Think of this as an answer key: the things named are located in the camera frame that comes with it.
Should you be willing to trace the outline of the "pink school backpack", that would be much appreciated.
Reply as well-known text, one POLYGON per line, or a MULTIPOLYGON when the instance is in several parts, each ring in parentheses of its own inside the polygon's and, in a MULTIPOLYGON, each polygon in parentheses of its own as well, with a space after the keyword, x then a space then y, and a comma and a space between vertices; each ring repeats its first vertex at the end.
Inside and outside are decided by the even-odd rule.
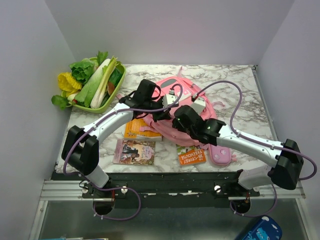
POLYGON ((142 118, 152 132, 183 147, 217 146, 225 126, 205 93, 180 76, 158 82, 143 79, 133 95, 119 102, 134 109, 134 119, 142 118))

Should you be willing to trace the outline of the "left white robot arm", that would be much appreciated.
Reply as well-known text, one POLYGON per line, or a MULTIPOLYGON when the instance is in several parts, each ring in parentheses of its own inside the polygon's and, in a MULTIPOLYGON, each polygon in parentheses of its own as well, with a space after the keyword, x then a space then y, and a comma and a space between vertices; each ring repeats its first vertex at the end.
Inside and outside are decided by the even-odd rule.
POLYGON ((150 80, 143 79, 137 90, 120 98, 115 107, 85 127, 73 126, 69 129, 63 146, 61 158, 64 160, 63 173, 67 165, 77 170, 94 184, 93 191, 101 198, 111 191, 109 176, 99 166, 99 146, 107 137, 122 125, 141 114, 153 114, 156 117, 169 113, 170 105, 176 102, 174 88, 169 93, 153 96, 161 88, 150 80))

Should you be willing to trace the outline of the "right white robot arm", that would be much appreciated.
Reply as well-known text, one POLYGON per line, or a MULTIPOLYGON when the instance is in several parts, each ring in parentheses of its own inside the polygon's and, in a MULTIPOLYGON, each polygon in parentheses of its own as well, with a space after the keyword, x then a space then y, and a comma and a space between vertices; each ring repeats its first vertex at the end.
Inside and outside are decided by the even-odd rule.
POLYGON ((264 163, 261 167, 240 171, 238 179, 230 183, 234 195, 241 196, 247 190, 271 184, 295 190, 304 164, 295 141, 272 141, 248 133, 234 133, 225 122, 215 118, 204 120, 188 105, 175 111, 172 126, 202 144, 227 147, 264 163))

